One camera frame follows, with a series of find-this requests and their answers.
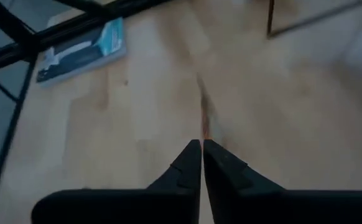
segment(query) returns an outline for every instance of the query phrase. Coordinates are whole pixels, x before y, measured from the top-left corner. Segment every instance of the book cover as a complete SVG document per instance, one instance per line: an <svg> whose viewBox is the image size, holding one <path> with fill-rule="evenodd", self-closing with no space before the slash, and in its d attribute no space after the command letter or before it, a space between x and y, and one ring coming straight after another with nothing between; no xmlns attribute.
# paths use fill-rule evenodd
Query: book cover
<svg viewBox="0 0 362 224"><path fill-rule="evenodd" d="M118 18L49 48L39 65L36 81L50 85L102 66L125 53L123 20Z"/></svg>

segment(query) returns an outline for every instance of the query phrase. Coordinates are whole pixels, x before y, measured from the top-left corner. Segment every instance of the black object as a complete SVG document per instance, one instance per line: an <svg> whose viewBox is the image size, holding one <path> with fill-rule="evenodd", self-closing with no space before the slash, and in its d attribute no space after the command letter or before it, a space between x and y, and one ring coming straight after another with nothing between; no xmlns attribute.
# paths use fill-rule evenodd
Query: black object
<svg viewBox="0 0 362 224"><path fill-rule="evenodd" d="M45 197L32 223L198 223L200 144L193 140L144 190L66 190ZM212 140L203 144L216 224L362 223L362 191L286 190Z"/></svg>
<svg viewBox="0 0 362 224"><path fill-rule="evenodd" d="M211 140L203 158L216 224L362 223L362 191L283 189Z"/></svg>
<svg viewBox="0 0 362 224"><path fill-rule="evenodd" d="M198 223L201 161L192 140L147 189L57 192L37 203L32 223Z"/></svg>
<svg viewBox="0 0 362 224"><path fill-rule="evenodd" d="M268 9L268 20L267 20L267 38L274 38L281 34L285 34L286 32L297 30L309 25L312 25L316 22L320 22L324 19L328 19L333 16L337 16L343 12L352 10L356 7L362 6L362 0L357 0L352 3L345 4L344 6L337 7L335 9L329 10L327 12L321 13L317 16L313 16L311 18L305 19L300 22L296 22L287 27L283 27L277 30L272 30L272 21L274 18L274 8L275 8L275 0L269 0L269 9Z"/></svg>

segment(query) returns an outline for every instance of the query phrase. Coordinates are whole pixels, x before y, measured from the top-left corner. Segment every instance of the book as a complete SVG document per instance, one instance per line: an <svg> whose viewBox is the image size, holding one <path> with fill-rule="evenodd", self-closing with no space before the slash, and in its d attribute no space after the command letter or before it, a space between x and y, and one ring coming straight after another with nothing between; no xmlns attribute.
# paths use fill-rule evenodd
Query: book
<svg viewBox="0 0 362 224"><path fill-rule="evenodd" d="M39 65L36 82L50 86L103 66L125 54L123 19L118 18L50 47Z"/></svg>

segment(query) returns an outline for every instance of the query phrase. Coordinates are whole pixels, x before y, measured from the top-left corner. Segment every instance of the metal bar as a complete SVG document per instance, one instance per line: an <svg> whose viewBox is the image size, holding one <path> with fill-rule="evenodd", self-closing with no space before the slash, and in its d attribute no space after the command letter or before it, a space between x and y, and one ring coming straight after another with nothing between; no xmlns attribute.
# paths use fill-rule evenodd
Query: metal bar
<svg viewBox="0 0 362 224"><path fill-rule="evenodd" d="M29 68L26 73L26 77L24 79L24 83L22 85L21 93L19 94L19 99L16 103L15 110L12 114L11 121L9 123L9 127L7 130L6 138L4 139L4 144L2 145L1 152L0 152L0 175L2 173L2 169L4 167L4 163L6 162L6 158L11 147L12 138L14 137L17 122L19 116L21 115L22 106L24 104L26 93L29 89L30 79L32 78L32 73L35 67L35 61L37 60L37 56L34 56L32 63L29 64Z"/></svg>
<svg viewBox="0 0 362 224"><path fill-rule="evenodd" d="M356 1L356 2L353 2L353 3L349 3L349 4L344 5L344 6L340 6L338 8L335 8L335 9L329 10L327 12L324 12L324 13L322 13L320 15L308 18L308 19L306 19L304 21L297 22L297 23L292 24L290 26L280 28L280 29L277 29L277 30L274 30L274 31L270 31L270 33L267 33L267 37L268 38L277 37L277 36L279 36L281 34L284 34L286 32L297 30L297 29L300 29L300 28L315 24L315 23L320 22L322 20L328 19L330 17L337 16L337 15L343 13L343 12L352 10L352 9L354 9L356 7L359 7L359 6L362 6L362 0L359 0L359 1ZM268 13L269 13L269 15L273 13L273 9L272 9L272 12L271 12L271 6L270 6L270 9L269 9Z"/></svg>
<svg viewBox="0 0 362 224"><path fill-rule="evenodd" d="M0 90L2 91L3 94L8 96L8 98L10 98L12 101L14 101L14 102L18 101L18 99L12 93L10 93L4 86L2 86L1 84L0 84Z"/></svg>
<svg viewBox="0 0 362 224"><path fill-rule="evenodd" d="M105 5L105 7L112 12L113 19L117 17L126 18L168 1L170 0L117 0ZM35 52L41 52L52 45L61 43L92 28L101 26L107 21L109 21L109 18L95 17L91 14L84 13L36 33L34 36L39 41L40 45L34 50ZM0 68L28 56L29 53L22 49L19 44L9 44L5 47L1 47Z"/></svg>
<svg viewBox="0 0 362 224"><path fill-rule="evenodd" d="M272 32L272 21L274 18L274 8L275 8L275 0L270 0L269 9L268 9L268 20L267 20L267 37L269 37Z"/></svg>
<svg viewBox="0 0 362 224"><path fill-rule="evenodd" d="M100 3L90 0L54 0L62 4L80 9L98 17L111 17L111 11L103 7Z"/></svg>
<svg viewBox="0 0 362 224"><path fill-rule="evenodd" d="M32 49L37 44L33 33L26 29L21 20L10 13L1 3L0 29L26 49Z"/></svg>

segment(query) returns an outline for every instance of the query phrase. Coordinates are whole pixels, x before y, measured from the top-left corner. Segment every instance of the black metal frame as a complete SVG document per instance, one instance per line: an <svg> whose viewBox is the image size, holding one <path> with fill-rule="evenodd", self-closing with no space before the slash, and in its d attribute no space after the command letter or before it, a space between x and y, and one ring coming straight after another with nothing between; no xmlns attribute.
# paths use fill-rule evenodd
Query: black metal frame
<svg viewBox="0 0 362 224"><path fill-rule="evenodd" d="M362 6L362 0L357 0L356 2L345 4L344 6L337 7L335 9L331 9L329 11L323 12L317 16L313 16L311 18L305 19L300 22L296 22L295 24L289 25L287 27L283 27L280 29L273 30L272 22L274 19L274 10L275 10L275 0L269 0L269 8L268 8L268 20L267 20L267 38L275 38L280 36L281 34L285 34L287 32L297 30L309 25L313 25L317 22L320 22L324 19L329 19L333 16L337 16L341 13L347 12L349 10L355 9L357 7Z"/></svg>

